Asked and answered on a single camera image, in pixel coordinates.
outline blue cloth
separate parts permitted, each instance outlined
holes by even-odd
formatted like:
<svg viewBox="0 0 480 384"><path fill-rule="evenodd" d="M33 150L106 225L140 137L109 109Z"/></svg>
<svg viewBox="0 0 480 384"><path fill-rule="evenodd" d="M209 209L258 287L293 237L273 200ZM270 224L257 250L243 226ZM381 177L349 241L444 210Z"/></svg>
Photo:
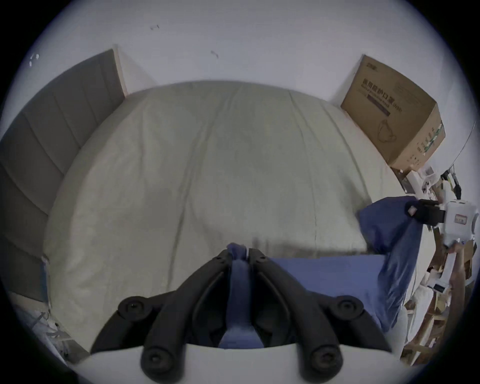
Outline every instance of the blue cloth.
<svg viewBox="0 0 480 384"><path fill-rule="evenodd" d="M252 276L247 262L247 248L229 244L227 250L232 256L230 270L230 293L225 317L227 330L219 348L263 348L264 345L252 326L250 308L252 303Z"/></svg>
<svg viewBox="0 0 480 384"><path fill-rule="evenodd" d="M417 265L423 224L407 216L405 205L413 196L385 197L358 213L360 229L376 253L386 256L378 275L377 316L382 331L396 323L405 293Z"/></svg>
<svg viewBox="0 0 480 384"><path fill-rule="evenodd" d="M423 224L405 213L414 197L387 197L358 213L360 229L375 254L320 259L273 259L306 289L328 296L351 295L383 332L396 323L417 263ZM233 263L227 331L220 348L262 348L250 323L252 276L244 246L229 244Z"/></svg>
<svg viewBox="0 0 480 384"><path fill-rule="evenodd" d="M384 265L383 255L328 256L320 259L272 259L312 292L327 296L350 295L381 327L377 316L383 304L378 276Z"/></svg>

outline cardboard box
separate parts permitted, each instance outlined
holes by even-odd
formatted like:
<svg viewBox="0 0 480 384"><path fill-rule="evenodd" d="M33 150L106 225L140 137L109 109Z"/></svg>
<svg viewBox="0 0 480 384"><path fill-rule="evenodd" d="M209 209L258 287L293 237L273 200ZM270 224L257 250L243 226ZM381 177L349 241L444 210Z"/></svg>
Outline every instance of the cardboard box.
<svg viewBox="0 0 480 384"><path fill-rule="evenodd" d="M342 108L395 169L418 170L445 138L435 100L368 56L363 57Z"/></svg>

